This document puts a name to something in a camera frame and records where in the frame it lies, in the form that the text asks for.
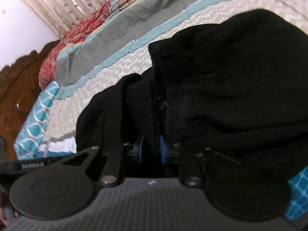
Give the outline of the black pants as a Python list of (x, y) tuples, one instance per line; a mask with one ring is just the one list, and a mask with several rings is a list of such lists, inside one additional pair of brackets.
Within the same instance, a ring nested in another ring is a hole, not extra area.
[(230, 215), (307, 212), (307, 35), (257, 9), (149, 44), (152, 65), (95, 94), (77, 119), (77, 151), (142, 145), (128, 168), (198, 177)]

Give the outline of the teal patterned pillow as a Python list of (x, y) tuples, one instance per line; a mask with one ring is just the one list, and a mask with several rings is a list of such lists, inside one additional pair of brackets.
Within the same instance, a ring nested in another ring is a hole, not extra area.
[(49, 113), (59, 91), (59, 84), (52, 81), (40, 92), (13, 144), (17, 159), (35, 159), (42, 144)]

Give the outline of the carved wooden headboard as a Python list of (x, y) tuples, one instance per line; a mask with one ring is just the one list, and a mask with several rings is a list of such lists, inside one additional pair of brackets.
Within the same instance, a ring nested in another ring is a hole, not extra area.
[(14, 141), (41, 92), (38, 83), (40, 67), (58, 43), (50, 42), (41, 52), (32, 51), (1, 71), (1, 137), (10, 160), (16, 159)]

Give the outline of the chevron patterned bedspread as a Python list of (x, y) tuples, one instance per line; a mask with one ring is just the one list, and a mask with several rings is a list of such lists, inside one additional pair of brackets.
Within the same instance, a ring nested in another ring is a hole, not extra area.
[[(223, 23), (231, 17), (263, 9), (270, 11), (296, 26), (307, 35), (307, 15), (304, 0), (141, 0), (109, 20), (106, 26), (91, 33), (81, 45), (71, 45), (60, 53), (70, 72), (90, 66), (88, 74), (73, 80), (59, 91), (51, 107), (48, 124), (39, 152), (35, 159), (63, 157), (55, 163), (34, 169), (19, 177), (9, 191), (13, 207), (22, 215), (41, 221), (51, 221), (81, 214), (83, 209), (99, 197), (113, 200), (112, 190), (124, 199), (120, 207), (112, 207), (105, 217), (124, 212), (124, 218), (138, 221), (142, 214), (152, 217), (184, 219), (180, 210), (185, 207), (190, 216), (197, 209), (181, 195), (175, 204), (174, 193), (156, 193), (150, 198), (143, 194), (137, 202), (128, 199), (125, 185), (137, 188), (137, 181), (144, 178), (153, 186), (159, 179), (178, 182), (181, 187), (200, 194), (202, 201), (234, 219), (264, 222), (285, 218), (284, 214), (265, 219), (247, 219), (233, 216), (214, 205), (207, 197), (198, 177), (182, 180), (177, 152), (167, 149), (167, 169), (145, 176), (128, 168), (137, 159), (138, 145), (125, 143), (121, 150), (104, 151), (91, 146), (77, 151), (77, 119), (92, 97), (107, 89), (129, 74), (142, 74), (151, 67), (149, 44), (168, 39), (188, 27), (201, 24)], [(306, 218), (307, 212), (296, 218)]]

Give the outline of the red patchwork quilt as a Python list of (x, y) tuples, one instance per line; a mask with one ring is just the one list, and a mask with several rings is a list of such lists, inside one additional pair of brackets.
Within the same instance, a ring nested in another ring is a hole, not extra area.
[(81, 19), (78, 24), (66, 31), (61, 41), (52, 48), (41, 65), (38, 76), (40, 88), (42, 90), (45, 89), (50, 82), (55, 80), (57, 56), (67, 44), (84, 42), (88, 35), (96, 30), (96, 28), (99, 28), (115, 14), (129, 7), (136, 1), (137, 0), (108, 0), (99, 10)]

